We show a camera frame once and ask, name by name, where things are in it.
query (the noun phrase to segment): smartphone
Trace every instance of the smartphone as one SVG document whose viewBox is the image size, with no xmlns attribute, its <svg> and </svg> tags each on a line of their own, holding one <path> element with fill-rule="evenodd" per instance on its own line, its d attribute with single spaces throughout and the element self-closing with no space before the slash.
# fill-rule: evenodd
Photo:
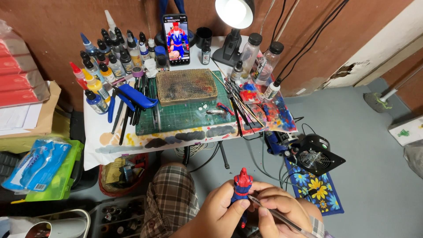
<svg viewBox="0 0 423 238">
<path fill-rule="evenodd" d="M 188 43 L 188 18 L 185 14 L 163 15 L 166 46 L 169 53 L 170 66 L 190 63 L 190 47 Z"/>
</svg>

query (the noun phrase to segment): green cutting mat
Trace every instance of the green cutting mat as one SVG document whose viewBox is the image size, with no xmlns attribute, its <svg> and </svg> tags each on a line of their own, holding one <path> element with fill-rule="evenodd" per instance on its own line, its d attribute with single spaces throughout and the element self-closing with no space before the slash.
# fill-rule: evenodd
<svg viewBox="0 0 423 238">
<path fill-rule="evenodd" d="M 213 71 L 215 75 L 223 81 L 220 71 Z M 221 115 L 206 114 L 206 110 L 216 108 L 216 104 L 221 102 L 223 105 L 233 110 L 230 100 L 226 97 L 226 91 L 223 85 L 213 76 L 217 87 L 217 99 L 207 102 L 195 102 L 180 105 L 162 107 L 159 105 L 160 120 L 162 124 L 162 132 L 190 129 L 195 127 L 211 126 L 215 124 L 223 124 L 234 122 L 236 118 L 230 114 L 223 117 Z M 156 94 L 156 80 L 153 80 L 154 94 Z M 140 123 L 135 127 L 137 136 L 158 133 L 158 125 L 153 125 L 152 109 L 141 112 Z"/>
</svg>

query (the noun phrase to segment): blue floral cloth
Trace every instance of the blue floral cloth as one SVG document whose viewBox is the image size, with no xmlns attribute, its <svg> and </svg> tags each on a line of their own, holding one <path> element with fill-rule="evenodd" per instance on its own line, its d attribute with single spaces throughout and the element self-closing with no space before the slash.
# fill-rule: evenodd
<svg viewBox="0 0 423 238">
<path fill-rule="evenodd" d="M 293 163 L 286 159 L 285 163 L 288 170 L 294 166 Z M 314 188 L 317 190 L 317 193 L 308 196 L 306 199 L 314 203 L 319 208 L 322 216 L 344 213 L 329 172 L 320 177 L 316 177 L 314 174 L 309 172 L 305 175 L 295 174 L 300 171 L 305 170 L 298 166 L 294 166 L 292 170 L 289 171 L 289 174 L 291 174 L 291 183 L 298 186 L 292 186 L 294 188 L 295 197 L 304 197 L 306 195 L 305 191 L 309 191 Z"/>
</svg>

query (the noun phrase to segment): black cup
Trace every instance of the black cup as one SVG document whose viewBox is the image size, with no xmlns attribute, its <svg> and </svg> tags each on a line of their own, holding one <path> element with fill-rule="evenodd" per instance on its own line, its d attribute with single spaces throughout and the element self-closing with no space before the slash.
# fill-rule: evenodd
<svg viewBox="0 0 423 238">
<path fill-rule="evenodd" d="M 199 49 L 202 49 L 206 42 L 208 42 L 210 45 L 212 45 L 211 39 L 212 39 L 212 36 L 213 36 L 213 31 L 211 31 L 210 28 L 200 27 L 200 28 L 197 29 L 195 34 L 197 35 L 197 42 L 195 43 L 195 45 Z"/>
</svg>

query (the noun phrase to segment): spider-man action figure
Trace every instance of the spider-man action figure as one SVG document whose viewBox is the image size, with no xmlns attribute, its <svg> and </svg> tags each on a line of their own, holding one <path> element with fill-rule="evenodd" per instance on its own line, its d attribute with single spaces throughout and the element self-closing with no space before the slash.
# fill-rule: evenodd
<svg viewBox="0 0 423 238">
<path fill-rule="evenodd" d="M 168 34 L 168 52 L 170 53 L 170 41 L 173 40 L 173 51 L 178 51 L 181 57 L 184 56 L 184 46 L 182 41 L 185 42 L 187 45 L 187 50 L 189 49 L 188 46 L 188 37 L 184 30 L 180 29 L 179 23 L 174 22 L 173 28 L 169 31 Z"/>
<path fill-rule="evenodd" d="M 233 178 L 233 185 L 235 185 L 235 191 L 231 198 L 231 205 L 234 201 L 240 199 L 248 199 L 248 190 L 253 185 L 253 177 L 247 175 L 247 169 L 242 168 L 241 173 Z M 241 216 L 241 227 L 245 227 L 247 223 L 247 211 L 245 211 Z"/>
</svg>

